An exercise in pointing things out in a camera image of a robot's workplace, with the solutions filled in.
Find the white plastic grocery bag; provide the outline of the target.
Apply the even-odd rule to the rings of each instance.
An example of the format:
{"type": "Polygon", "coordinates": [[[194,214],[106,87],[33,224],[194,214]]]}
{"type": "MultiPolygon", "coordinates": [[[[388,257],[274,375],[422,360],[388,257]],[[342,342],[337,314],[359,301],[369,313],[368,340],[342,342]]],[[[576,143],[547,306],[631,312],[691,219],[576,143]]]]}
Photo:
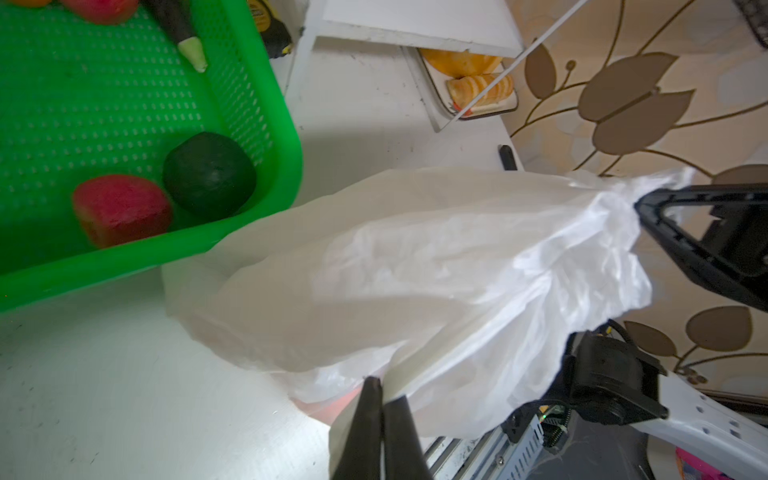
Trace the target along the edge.
{"type": "Polygon", "coordinates": [[[477,438],[542,397],[571,334],[650,303],[635,203],[693,175],[388,170],[166,264],[167,310],[308,412],[376,376],[420,436],[477,438]]]}

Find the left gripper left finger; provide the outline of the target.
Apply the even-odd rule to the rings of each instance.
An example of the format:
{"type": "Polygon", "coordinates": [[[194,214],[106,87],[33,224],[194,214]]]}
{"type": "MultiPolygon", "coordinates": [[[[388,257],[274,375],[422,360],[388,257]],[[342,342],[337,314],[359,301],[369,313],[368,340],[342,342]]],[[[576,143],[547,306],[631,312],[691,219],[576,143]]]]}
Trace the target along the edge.
{"type": "Polygon", "coordinates": [[[383,438],[382,386],[377,377],[364,381],[333,480],[379,480],[383,438]]]}

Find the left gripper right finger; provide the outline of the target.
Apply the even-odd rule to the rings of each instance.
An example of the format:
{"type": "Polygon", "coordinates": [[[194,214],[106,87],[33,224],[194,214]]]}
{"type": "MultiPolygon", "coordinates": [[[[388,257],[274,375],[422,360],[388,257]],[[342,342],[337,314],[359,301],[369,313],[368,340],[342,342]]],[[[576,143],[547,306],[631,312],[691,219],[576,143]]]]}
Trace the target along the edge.
{"type": "Polygon", "coordinates": [[[386,480],[432,480],[406,396],[383,406],[386,480]]]}

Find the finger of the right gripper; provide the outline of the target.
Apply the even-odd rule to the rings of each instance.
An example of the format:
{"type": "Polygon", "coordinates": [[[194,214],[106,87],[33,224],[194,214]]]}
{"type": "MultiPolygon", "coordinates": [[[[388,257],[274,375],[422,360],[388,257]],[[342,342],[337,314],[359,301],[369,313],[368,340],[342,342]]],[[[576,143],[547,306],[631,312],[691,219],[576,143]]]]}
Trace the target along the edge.
{"type": "Polygon", "coordinates": [[[634,205],[645,231],[696,285],[767,310],[767,185],[696,185],[658,189],[634,205]],[[714,215],[702,239],[666,212],[708,207],[714,215]]]}

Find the green plastic basket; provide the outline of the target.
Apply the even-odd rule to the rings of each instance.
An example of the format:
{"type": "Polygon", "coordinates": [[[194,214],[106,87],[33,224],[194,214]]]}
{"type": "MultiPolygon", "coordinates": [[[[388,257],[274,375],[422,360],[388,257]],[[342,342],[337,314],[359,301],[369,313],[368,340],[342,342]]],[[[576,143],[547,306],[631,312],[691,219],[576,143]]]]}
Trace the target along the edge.
{"type": "Polygon", "coordinates": [[[301,143],[247,4],[194,1],[190,15],[202,73],[144,9],[101,26],[60,4],[2,4],[3,311],[205,252],[294,203],[301,143]],[[96,247],[75,215],[75,189],[110,174],[160,183],[167,153],[203,131],[233,139],[255,165],[239,212],[207,222],[176,209],[166,234],[96,247]]]}

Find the red apple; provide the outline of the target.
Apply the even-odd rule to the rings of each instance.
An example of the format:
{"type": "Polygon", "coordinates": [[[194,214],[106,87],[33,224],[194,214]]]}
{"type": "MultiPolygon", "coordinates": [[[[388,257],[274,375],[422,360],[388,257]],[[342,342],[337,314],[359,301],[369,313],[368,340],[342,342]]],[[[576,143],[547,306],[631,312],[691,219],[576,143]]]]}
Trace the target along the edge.
{"type": "Polygon", "coordinates": [[[97,25],[118,25],[131,19],[139,7],[138,0],[60,0],[80,18],[97,25]]]}

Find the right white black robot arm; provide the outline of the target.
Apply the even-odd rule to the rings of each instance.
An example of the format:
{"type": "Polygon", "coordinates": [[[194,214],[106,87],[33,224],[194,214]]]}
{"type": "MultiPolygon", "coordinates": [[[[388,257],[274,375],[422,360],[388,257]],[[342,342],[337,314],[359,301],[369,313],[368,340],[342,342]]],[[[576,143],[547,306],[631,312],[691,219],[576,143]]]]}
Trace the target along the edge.
{"type": "MultiPolygon", "coordinates": [[[[646,232],[693,283],[767,309],[767,186],[697,185],[659,189],[634,208],[646,232]]],[[[501,428],[521,440],[540,406],[564,407],[602,425],[630,425],[671,443],[733,479],[767,476],[765,428],[709,400],[642,352],[624,327],[610,339],[570,336],[562,367],[540,400],[501,428]]]]}

